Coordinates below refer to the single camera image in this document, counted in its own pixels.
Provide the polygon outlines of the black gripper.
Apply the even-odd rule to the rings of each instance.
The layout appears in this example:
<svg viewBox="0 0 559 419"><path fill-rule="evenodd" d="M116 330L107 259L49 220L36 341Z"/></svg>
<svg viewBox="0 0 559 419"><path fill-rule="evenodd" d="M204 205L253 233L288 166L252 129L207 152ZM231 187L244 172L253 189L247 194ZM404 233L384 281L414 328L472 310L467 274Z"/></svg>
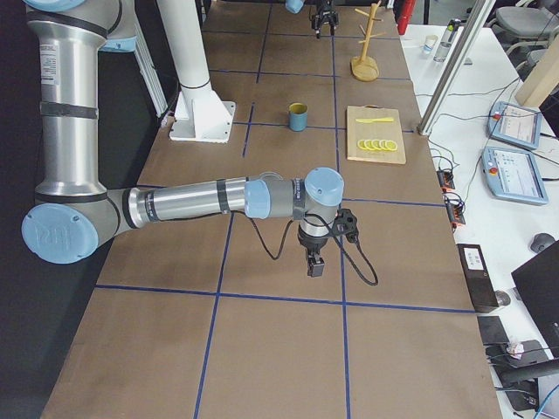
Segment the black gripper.
<svg viewBox="0 0 559 419"><path fill-rule="evenodd" d="M335 30L339 24L338 14L334 9L334 2L332 0L316 0L316 12L312 15L312 26L314 27L315 36L321 37L321 27L324 24L329 24L330 35L335 35Z"/></svg>
<svg viewBox="0 0 559 419"><path fill-rule="evenodd" d="M321 258L321 249L327 244L328 236L315 237L298 228L299 243L306 249L307 275L320 277L324 271L324 260Z"/></svg>

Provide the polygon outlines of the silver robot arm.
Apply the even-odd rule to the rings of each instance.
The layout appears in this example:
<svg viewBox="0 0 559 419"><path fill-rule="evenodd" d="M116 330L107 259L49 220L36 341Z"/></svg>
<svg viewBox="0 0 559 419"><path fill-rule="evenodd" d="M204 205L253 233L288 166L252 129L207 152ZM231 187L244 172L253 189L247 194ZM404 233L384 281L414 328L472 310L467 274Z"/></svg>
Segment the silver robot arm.
<svg viewBox="0 0 559 419"><path fill-rule="evenodd" d="M303 9L304 5L305 1L303 0L285 1L286 9L293 14L299 13ZM335 30L339 24L339 17L337 11L335 10L334 2L331 0L317 0L314 2L314 5L315 13L309 14L309 21L315 36L317 38L321 37L321 28L324 25L329 26L329 33L331 36L334 36Z"/></svg>
<svg viewBox="0 0 559 419"><path fill-rule="evenodd" d="M39 41L45 177L22 222L27 247L43 260L72 264L122 232L148 223L241 212L298 221L307 273L319 277L321 248L339 234L344 181L331 168L303 179L272 172L162 189L113 189L98 175L98 54L136 46L131 1L29 1Z"/></svg>

